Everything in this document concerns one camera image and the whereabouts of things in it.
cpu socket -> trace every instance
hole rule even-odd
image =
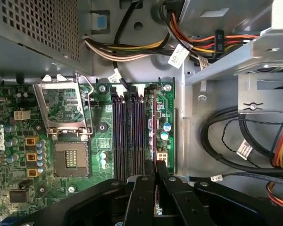
[[[86,177],[89,175],[88,146],[81,143],[56,143],[54,169],[57,177]]]

perforated metal panel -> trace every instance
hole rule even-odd
[[[2,0],[2,20],[65,58],[80,61],[76,0]]]

motherboard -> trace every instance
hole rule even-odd
[[[79,93],[43,89],[45,111],[36,87],[0,87],[0,222],[109,178],[126,182],[144,174],[146,159],[164,160],[174,172],[173,83],[77,86]],[[47,121],[84,121],[86,130],[56,131]]]

white cable tie label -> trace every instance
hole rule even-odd
[[[189,55],[189,51],[186,50],[181,44],[178,44],[172,53],[168,64],[172,65],[173,67],[176,67],[179,69],[181,65],[183,65],[184,60]]]
[[[253,150],[252,146],[247,143],[246,140],[242,142],[239,149],[237,150],[237,155],[239,155],[244,160],[247,160],[247,157],[250,155],[250,152]]]
[[[211,177],[211,181],[214,181],[214,182],[222,181],[222,180],[223,180],[223,176],[221,174]]]
[[[111,83],[119,83],[119,80],[122,78],[121,74],[119,73],[118,69],[114,69],[115,73],[108,77],[109,82]]]

white connector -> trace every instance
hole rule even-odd
[[[30,111],[16,111],[14,112],[14,119],[16,121],[30,119]]]
[[[166,166],[168,167],[168,153],[156,153],[156,160],[158,161],[165,161]]]

